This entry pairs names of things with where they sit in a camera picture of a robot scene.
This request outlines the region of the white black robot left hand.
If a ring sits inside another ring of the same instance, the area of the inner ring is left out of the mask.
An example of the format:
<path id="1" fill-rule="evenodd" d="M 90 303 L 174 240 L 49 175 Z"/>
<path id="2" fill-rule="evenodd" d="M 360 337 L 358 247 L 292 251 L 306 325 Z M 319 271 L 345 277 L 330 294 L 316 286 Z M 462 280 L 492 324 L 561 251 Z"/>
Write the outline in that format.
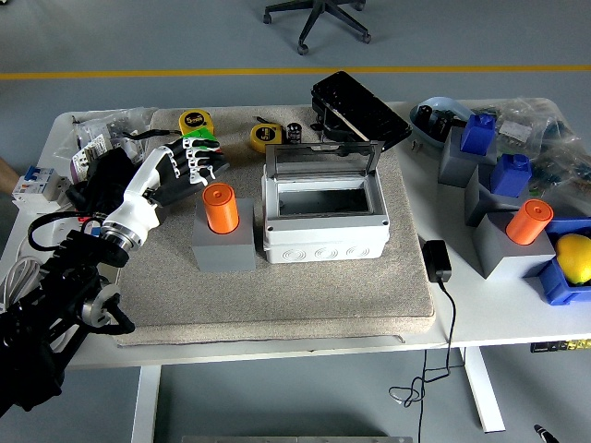
<path id="1" fill-rule="evenodd" d="M 154 149 L 127 185 L 123 202 L 107 216 L 102 237 L 119 237 L 132 247 L 145 243 L 162 223 L 158 210 L 196 194 L 229 167 L 211 137 L 179 138 Z"/>

